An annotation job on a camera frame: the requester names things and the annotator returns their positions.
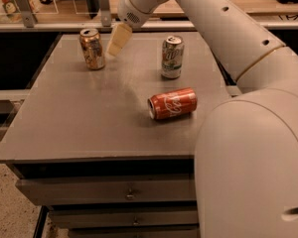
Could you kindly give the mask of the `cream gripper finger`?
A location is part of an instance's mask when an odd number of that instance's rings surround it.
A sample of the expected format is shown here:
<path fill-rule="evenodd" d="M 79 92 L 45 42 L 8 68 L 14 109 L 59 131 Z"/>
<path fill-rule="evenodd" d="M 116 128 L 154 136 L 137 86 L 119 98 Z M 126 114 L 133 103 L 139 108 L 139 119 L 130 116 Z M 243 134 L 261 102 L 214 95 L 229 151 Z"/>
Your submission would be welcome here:
<path fill-rule="evenodd" d="M 132 36 L 132 28 L 125 23 L 116 24 L 110 35 L 106 52 L 116 57 Z"/>

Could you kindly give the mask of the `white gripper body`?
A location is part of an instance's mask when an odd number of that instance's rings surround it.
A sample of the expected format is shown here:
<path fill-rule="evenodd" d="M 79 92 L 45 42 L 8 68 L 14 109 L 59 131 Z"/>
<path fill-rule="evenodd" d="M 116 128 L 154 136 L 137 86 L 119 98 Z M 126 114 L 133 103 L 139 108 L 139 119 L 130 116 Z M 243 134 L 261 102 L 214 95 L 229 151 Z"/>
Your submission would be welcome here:
<path fill-rule="evenodd" d="M 158 6 L 169 0 L 119 0 L 117 15 L 132 29 L 141 28 Z"/>

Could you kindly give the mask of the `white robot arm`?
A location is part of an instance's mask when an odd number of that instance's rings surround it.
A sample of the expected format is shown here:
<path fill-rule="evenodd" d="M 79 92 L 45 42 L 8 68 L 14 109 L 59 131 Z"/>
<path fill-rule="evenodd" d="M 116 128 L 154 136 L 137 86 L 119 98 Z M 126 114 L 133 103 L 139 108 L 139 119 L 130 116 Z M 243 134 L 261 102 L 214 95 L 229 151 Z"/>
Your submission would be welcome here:
<path fill-rule="evenodd" d="M 168 0 L 120 0 L 141 27 Z M 241 94 L 204 121 L 195 150 L 201 238 L 298 238 L 298 57 L 229 0 L 176 0 Z"/>

